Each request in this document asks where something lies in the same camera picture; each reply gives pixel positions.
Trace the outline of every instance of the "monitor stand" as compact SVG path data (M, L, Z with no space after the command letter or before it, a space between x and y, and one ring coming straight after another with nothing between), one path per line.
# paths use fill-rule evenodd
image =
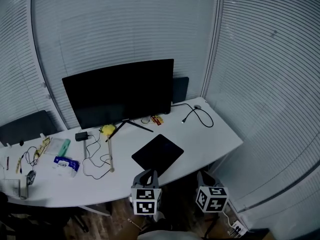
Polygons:
M137 123L135 123L135 122L131 122L130 120L124 120L120 125L119 125L119 127L117 128L117 129L115 129L114 130L114 132L109 136L109 140L112 138L112 136L113 135L115 135L119 130L120 130L120 128L122 127L122 126L124 126L126 123L128 123L128 124L130 124L130 125L132 125L132 126L136 126L136 127L139 127L139 128L141 128L141 129L144 129L144 130L146 130L146 131L149 131L149 132L154 132L153 130L150 130L150 129L148 129L148 128L145 128L145 127L143 127L143 126L141 126L141 125L139 125L139 124L137 124Z

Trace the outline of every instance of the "white cube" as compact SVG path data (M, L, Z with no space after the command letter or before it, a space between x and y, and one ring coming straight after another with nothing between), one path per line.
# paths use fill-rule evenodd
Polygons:
M200 186L195 202L204 213L220 213L227 205L228 196L226 187Z
M135 215L156 214L161 202L160 188L131 188Z

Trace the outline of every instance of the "power adapter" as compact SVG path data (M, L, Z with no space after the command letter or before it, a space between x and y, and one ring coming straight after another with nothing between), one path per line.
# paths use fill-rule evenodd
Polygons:
M81 142L87 140L89 137L88 133L86 131L84 132L78 132L75 134L75 141Z

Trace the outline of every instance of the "desk leg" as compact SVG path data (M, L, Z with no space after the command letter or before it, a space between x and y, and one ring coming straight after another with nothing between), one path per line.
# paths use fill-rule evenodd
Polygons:
M92 205L83 205L79 207L103 216L111 216L111 203L108 202L97 203Z

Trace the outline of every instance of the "white cable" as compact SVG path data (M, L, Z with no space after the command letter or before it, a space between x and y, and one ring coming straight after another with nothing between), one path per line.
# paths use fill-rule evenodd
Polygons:
M230 221L229 221L229 217L228 217L228 215L226 215L224 211L223 211L222 213L223 213L223 214L224 214L224 216L226 216L226 218L228 219L228 224L229 224L230 228L232 228L232 229L233 229L233 227L230 225Z

